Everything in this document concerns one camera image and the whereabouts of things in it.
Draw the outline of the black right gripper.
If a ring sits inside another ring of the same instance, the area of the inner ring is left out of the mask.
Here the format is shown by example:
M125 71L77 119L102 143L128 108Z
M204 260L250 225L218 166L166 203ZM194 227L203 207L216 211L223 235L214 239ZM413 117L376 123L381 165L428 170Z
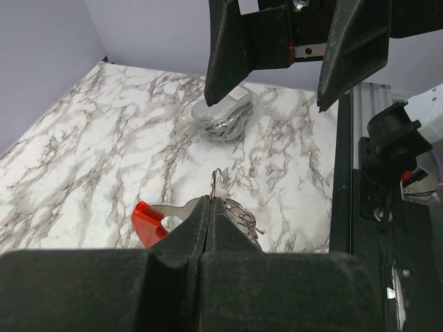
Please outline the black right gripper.
M259 1L242 15L250 66L321 61L320 112L382 69L389 40L442 29L441 1Z

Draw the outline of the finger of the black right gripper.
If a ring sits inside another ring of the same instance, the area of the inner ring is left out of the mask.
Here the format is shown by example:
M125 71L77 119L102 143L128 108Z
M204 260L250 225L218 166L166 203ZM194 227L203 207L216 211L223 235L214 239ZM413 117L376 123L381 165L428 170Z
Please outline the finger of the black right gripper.
M238 1L210 1L210 57L204 97L212 106L257 70L291 66L288 1L260 1L242 14Z

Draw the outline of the red handled metal key holder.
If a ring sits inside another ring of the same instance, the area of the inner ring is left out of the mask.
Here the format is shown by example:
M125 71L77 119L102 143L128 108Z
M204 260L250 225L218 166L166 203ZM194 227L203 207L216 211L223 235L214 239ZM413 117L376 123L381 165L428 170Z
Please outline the red handled metal key holder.
M132 225L145 248L150 248L169 234L162 224L166 217L176 217L185 221L195 209L200 198L193 198L182 206L149 205L144 201L137 203L132 212ZM226 225L229 234L219 236L216 223L210 221L205 240L205 251L214 252L256 252L262 254L258 235L264 231L257 228L254 214L244 205L231 198L224 198L220 217L233 225Z

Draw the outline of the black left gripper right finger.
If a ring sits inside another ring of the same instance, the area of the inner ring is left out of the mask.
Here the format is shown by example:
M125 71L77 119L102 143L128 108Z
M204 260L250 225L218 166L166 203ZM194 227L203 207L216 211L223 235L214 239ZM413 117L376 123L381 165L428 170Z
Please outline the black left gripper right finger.
M345 253L266 254L210 204L200 331L385 331L365 266Z

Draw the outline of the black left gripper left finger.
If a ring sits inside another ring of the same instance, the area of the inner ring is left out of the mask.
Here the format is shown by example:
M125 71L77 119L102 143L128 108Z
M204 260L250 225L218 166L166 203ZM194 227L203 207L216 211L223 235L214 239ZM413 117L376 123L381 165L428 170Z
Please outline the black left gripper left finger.
M191 331L210 199L148 249L1 256L2 331Z

